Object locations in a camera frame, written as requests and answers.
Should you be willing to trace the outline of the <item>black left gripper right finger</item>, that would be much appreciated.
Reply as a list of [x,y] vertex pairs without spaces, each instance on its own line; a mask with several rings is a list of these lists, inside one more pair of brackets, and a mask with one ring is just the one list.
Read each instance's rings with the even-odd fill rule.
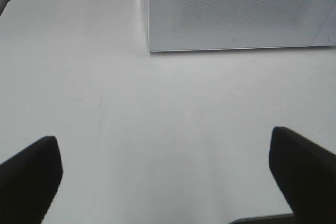
[[271,134],[268,163],[299,223],[335,223],[335,154],[277,126]]

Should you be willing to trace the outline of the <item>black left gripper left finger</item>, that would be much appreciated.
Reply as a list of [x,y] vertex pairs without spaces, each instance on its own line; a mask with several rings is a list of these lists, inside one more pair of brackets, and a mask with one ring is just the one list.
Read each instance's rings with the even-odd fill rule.
[[42,223],[62,175],[54,136],[42,137],[1,163],[1,223]]

